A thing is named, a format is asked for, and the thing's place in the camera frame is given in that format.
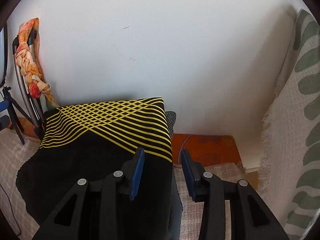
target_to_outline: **white wall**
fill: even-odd
[[[60,105],[163,97],[177,112],[176,133],[233,135],[252,168],[300,8],[301,0],[22,0],[8,32],[12,41],[21,23],[40,18],[40,60]]]

